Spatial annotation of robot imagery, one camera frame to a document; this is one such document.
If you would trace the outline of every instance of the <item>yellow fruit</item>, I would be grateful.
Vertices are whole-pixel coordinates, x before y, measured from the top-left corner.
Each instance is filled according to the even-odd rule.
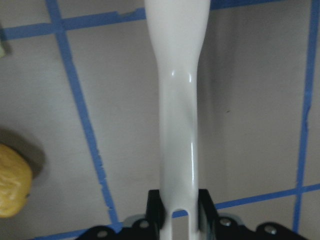
[[[0,144],[0,218],[16,215],[27,203],[32,171],[14,150]]]

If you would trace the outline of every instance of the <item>lemon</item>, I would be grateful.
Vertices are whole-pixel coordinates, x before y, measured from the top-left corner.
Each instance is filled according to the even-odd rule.
[[[28,163],[13,149],[0,144],[0,218],[12,217],[24,207],[31,183]]]

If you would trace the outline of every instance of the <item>glossy white object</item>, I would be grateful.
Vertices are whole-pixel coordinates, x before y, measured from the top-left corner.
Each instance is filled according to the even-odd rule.
[[[189,239],[198,231],[197,68],[210,0],[145,0],[159,76],[162,240],[172,239],[172,213],[186,210]]]

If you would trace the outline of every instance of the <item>white plastic utensil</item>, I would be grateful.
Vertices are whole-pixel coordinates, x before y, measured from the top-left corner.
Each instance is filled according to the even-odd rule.
[[[160,239],[172,239],[172,213],[182,209],[189,239],[197,240],[197,68],[210,0],[144,2],[159,77],[160,196],[167,213]]]

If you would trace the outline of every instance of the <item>pale green object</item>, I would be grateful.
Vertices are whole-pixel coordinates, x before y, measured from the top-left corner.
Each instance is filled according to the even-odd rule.
[[[6,55],[4,48],[2,47],[0,43],[0,58],[2,58],[4,55]]]

